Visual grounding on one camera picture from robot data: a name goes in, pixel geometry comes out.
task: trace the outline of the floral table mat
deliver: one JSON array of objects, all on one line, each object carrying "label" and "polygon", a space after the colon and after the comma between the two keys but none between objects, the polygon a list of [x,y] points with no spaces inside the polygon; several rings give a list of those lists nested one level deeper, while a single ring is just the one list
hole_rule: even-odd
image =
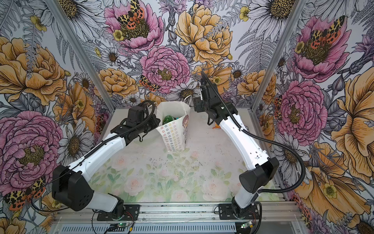
[{"label": "floral table mat", "polygon": [[[231,201],[246,168],[225,132],[206,122],[207,114],[190,113],[183,151],[168,152],[156,130],[143,142],[134,140],[94,174],[92,189],[128,203]],[[274,182],[266,188],[275,188]],[[263,193],[258,200],[279,201],[279,197]]]}]

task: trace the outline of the black mounting plate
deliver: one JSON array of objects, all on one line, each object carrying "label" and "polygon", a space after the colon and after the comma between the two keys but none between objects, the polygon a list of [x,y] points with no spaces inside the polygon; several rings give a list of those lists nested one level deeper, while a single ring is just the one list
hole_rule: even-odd
[{"label": "black mounting plate", "polygon": [[[123,211],[129,212],[134,221],[138,220],[140,205],[123,205]],[[121,219],[116,219],[110,212],[99,211],[97,215],[97,221],[131,221],[132,218],[128,214],[125,214]]]},{"label": "black mounting plate", "polygon": [[[255,215],[256,220],[259,220],[260,214],[258,213],[258,211],[256,212],[256,210],[257,206],[250,205],[250,207],[248,207],[248,210],[244,213],[244,217],[240,217],[240,219],[253,220]],[[231,204],[218,204],[218,212],[220,213],[220,220],[238,219],[234,216]]]}]

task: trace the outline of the pink peony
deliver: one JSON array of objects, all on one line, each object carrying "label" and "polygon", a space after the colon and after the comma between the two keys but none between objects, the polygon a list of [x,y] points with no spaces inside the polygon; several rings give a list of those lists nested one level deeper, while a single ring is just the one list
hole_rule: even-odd
[{"label": "pink peony", "polygon": [[159,91],[165,94],[190,79],[190,67],[185,56],[165,46],[153,48],[140,59],[140,64],[143,76],[149,82],[159,85]]},{"label": "pink peony", "polygon": [[292,135],[302,146],[313,143],[327,121],[327,110],[323,102],[321,88],[311,80],[301,83],[297,80],[292,81],[282,95],[282,120],[278,121],[279,131]]},{"label": "pink peony", "polygon": [[144,19],[140,20],[135,29],[127,29],[127,27],[121,27],[121,23],[117,20],[119,16],[127,15],[130,11],[130,3],[127,6],[120,4],[117,8],[105,8],[104,17],[106,19],[107,31],[113,34],[113,41],[120,44],[120,48],[123,49],[121,53],[128,54],[138,53],[139,51],[145,51],[153,46],[157,46],[162,43],[164,24],[162,17],[156,16],[153,13],[152,8],[149,4],[144,5],[140,1],[140,7],[144,9]]},{"label": "pink peony", "polygon": [[62,130],[40,112],[23,111],[0,120],[0,192],[25,191],[57,166]]},{"label": "pink peony", "polygon": [[338,39],[332,43],[322,43],[318,48],[312,49],[310,34],[313,30],[324,31],[334,22],[321,21],[319,18],[311,17],[301,35],[297,37],[297,45],[294,55],[288,60],[288,69],[301,74],[305,79],[313,79],[320,83],[332,76],[345,62],[349,53],[344,53],[347,48],[351,30],[346,31],[347,22],[343,24]]}]

